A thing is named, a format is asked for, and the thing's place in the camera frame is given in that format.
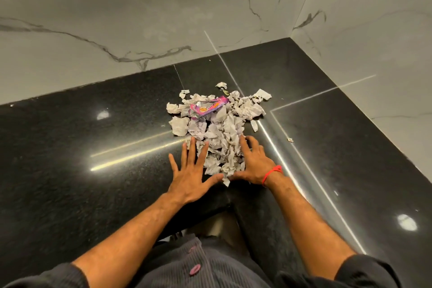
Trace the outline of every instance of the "left hand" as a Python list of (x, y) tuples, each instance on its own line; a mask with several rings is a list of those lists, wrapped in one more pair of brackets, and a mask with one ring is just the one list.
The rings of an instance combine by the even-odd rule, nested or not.
[(223, 174), (215, 174), (203, 181), (203, 166), (206, 160), (209, 143), (206, 142), (201, 149), (201, 153), (195, 163), (195, 138), (191, 138), (189, 153), (187, 152), (186, 142), (181, 146), (181, 170), (178, 170), (174, 156), (169, 154), (169, 162), (171, 163), (174, 177), (168, 188), (168, 193), (180, 198), (182, 203), (187, 204), (200, 199), (213, 185), (222, 181)]

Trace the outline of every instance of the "red string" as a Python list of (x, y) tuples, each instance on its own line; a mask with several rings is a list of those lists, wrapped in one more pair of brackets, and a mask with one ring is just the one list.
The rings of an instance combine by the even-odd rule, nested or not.
[(270, 171), (268, 171), (266, 173), (266, 175), (264, 176), (264, 178), (263, 178), (262, 185), (264, 185), (264, 182), (266, 181), (266, 179), (269, 176), (269, 174), (272, 173), (272, 172), (274, 172), (274, 171), (276, 171), (276, 172), (282, 172), (282, 166), (276, 165), (273, 169), (271, 169)]

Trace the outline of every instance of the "pink button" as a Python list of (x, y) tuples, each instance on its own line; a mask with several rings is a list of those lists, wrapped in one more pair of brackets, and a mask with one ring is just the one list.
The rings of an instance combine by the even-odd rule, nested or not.
[(189, 275), (190, 276), (196, 275), (200, 269), (201, 269), (201, 264), (197, 264), (196, 266), (194, 266), (191, 269), (191, 271), (189, 272)]

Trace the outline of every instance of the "forearm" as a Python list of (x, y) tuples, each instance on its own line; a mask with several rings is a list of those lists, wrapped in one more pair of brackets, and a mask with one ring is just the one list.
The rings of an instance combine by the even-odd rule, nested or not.
[(170, 193), (77, 258), (90, 288), (124, 288), (136, 273), (168, 221), (183, 206)]
[(309, 274), (334, 279), (342, 263), (356, 253), (321, 218), (290, 178), (273, 172), (266, 186), (282, 209)]

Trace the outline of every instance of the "finger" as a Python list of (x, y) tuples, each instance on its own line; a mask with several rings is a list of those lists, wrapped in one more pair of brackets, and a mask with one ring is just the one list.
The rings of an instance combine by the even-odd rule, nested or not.
[(206, 193), (212, 186), (217, 184), (218, 182), (221, 182), (223, 178), (223, 173), (215, 174), (211, 177), (209, 177), (205, 182), (202, 183), (202, 186), (204, 187), (204, 193)]
[(209, 142), (207, 141), (204, 146), (201, 149), (201, 153), (198, 156), (197, 159), (197, 166), (199, 167), (203, 167), (204, 166), (204, 162), (206, 161), (206, 157), (207, 157), (207, 150), (209, 149)]
[(230, 176), (228, 179), (230, 180), (248, 180), (249, 174), (247, 171), (237, 171), (234, 172), (232, 176)]
[(249, 149), (248, 142), (246, 141), (246, 138), (244, 135), (240, 136), (240, 146), (241, 151), (243, 152), (243, 155), (249, 155), (251, 154), (251, 150)]
[(246, 137), (246, 139), (249, 140), (249, 142), (251, 143), (252, 151), (259, 151), (260, 150), (260, 143), (258, 142), (257, 139), (255, 139), (251, 135), (248, 135)]
[(181, 168), (184, 169), (187, 163), (187, 143), (184, 142), (181, 146)]
[(171, 163), (172, 172), (174, 174), (176, 174), (178, 172), (178, 167), (177, 167), (176, 160), (174, 159), (174, 156), (172, 154), (169, 154), (168, 158), (169, 158), (169, 162)]
[(189, 154), (187, 155), (187, 165), (195, 164), (195, 154), (197, 153), (197, 147), (195, 146), (195, 138), (191, 138), (191, 145), (189, 146)]

